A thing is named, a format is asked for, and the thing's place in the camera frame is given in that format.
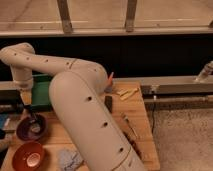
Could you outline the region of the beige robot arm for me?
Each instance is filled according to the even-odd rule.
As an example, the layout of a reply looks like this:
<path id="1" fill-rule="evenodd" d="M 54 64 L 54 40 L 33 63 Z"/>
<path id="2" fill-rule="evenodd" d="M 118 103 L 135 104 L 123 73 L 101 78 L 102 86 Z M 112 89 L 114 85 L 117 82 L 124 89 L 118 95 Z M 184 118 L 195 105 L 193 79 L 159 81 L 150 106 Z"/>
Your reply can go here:
<path id="1" fill-rule="evenodd" d="M 108 82 L 105 68 L 77 58 L 37 55 L 28 43 L 0 49 L 13 81 L 32 87 L 34 71 L 52 77 L 52 107 L 90 171 L 147 171 L 100 99 Z"/>

